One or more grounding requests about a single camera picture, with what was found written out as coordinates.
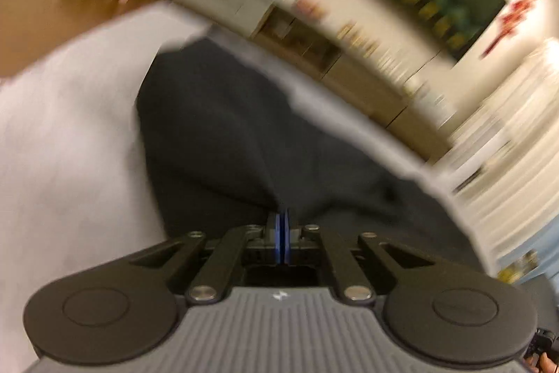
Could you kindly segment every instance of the human hand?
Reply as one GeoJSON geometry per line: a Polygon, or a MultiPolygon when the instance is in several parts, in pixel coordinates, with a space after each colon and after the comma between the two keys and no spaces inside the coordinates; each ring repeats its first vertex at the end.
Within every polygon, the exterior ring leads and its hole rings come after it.
{"type": "Polygon", "coordinates": [[[530,368],[530,370],[534,373],[539,373],[540,371],[542,373],[557,373],[557,365],[555,365],[553,361],[549,357],[547,357],[546,353],[543,353],[539,358],[539,368],[532,366],[532,357],[528,357],[525,362],[528,368],[530,368]]]}

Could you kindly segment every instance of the finger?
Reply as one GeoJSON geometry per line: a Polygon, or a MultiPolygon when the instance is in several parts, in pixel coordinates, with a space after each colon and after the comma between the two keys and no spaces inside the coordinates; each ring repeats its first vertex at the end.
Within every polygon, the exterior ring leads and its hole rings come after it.
{"type": "Polygon", "coordinates": [[[532,366],[533,361],[534,361],[534,356],[530,356],[530,357],[527,357],[526,359],[524,359],[524,363],[530,369],[530,371],[532,371],[533,373],[539,373],[539,368],[532,366]]]}
{"type": "Polygon", "coordinates": [[[547,357],[546,353],[543,353],[542,356],[539,358],[539,367],[541,368],[543,373],[555,373],[557,365],[555,365],[553,361],[549,357],[547,357]]]}

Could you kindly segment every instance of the black cloth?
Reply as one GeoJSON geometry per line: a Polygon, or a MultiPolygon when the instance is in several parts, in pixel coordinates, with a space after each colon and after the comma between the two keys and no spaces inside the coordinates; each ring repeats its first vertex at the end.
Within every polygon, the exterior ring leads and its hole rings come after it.
{"type": "MultiPolygon", "coordinates": [[[[559,311],[557,310],[557,296],[549,278],[545,274],[538,275],[518,285],[528,293],[538,313],[538,327],[550,330],[559,336],[559,311]]],[[[555,344],[555,351],[559,351],[559,344],[555,344]]]]}
{"type": "Polygon", "coordinates": [[[136,108],[167,234],[211,237],[289,210],[356,239],[374,231],[478,270],[441,205],[295,114],[278,87],[209,39],[156,56],[136,108]]]}

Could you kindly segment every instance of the red decoration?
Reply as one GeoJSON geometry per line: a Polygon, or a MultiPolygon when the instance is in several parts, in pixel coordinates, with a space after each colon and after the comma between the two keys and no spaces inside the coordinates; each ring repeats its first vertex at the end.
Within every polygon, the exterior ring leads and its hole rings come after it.
{"type": "Polygon", "coordinates": [[[534,3],[536,1],[537,0],[517,0],[512,3],[510,12],[501,17],[501,32],[481,55],[482,58],[493,51],[506,36],[513,36],[516,34],[516,27],[526,19],[526,13],[534,8],[534,3]]]}

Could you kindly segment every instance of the round pad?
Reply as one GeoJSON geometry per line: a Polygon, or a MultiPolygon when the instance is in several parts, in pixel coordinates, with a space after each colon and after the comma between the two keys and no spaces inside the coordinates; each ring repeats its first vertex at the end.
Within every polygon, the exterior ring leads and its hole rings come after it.
{"type": "Polygon", "coordinates": [[[33,295],[23,323],[39,351],[66,364],[114,364],[149,351],[173,329],[177,305],[163,285],[95,282],[75,275],[33,295]]]}
{"type": "Polygon", "coordinates": [[[499,307],[491,297],[474,289],[449,289],[433,300],[433,310],[455,325],[484,325],[497,316],[499,307]]]}
{"type": "Polygon", "coordinates": [[[536,312],[518,289],[480,274],[448,285],[421,282],[398,284],[384,308],[390,329],[412,350],[481,368],[518,357],[532,339],[536,312]]]}
{"type": "Polygon", "coordinates": [[[66,300],[63,312],[76,324],[102,327],[121,319],[129,306],[126,294],[116,289],[84,289],[66,300]]]}

